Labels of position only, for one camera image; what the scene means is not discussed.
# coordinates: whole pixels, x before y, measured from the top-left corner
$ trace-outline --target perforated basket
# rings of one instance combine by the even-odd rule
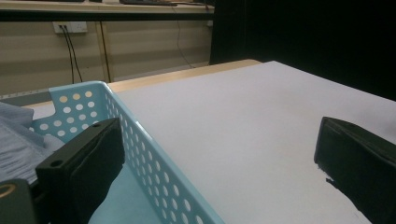
[[[223,223],[106,83],[85,82],[49,92],[56,112],[34,121],[36,133],[67,142],[95,122],[120,118],[126,162],[161,223]]]

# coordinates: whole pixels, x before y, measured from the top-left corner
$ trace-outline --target white table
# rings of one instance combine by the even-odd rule
[[[396,103],[271,62],[118,93],[225,223],[370,223],[313,157],[322,117],[396,143]]]

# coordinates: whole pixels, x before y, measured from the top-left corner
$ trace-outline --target wall socket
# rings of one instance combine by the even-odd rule
[[[59,26],[66,26],[67,32],[72,33],[87,33],[87,22],[85,21],[53,21],[53,29],[55,34],[63,34],[64,32]]]

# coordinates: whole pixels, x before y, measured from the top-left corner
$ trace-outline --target wall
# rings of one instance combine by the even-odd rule
[[[189,64],[206,65],[209,60],[207,21],[87,24],[88,33],[71,34],[83,81],[149,76],[188,69]],[[79,81],[76,70],[75,81]],[[70,83],[69,51],[52,22],[0,23],[0,95]]]

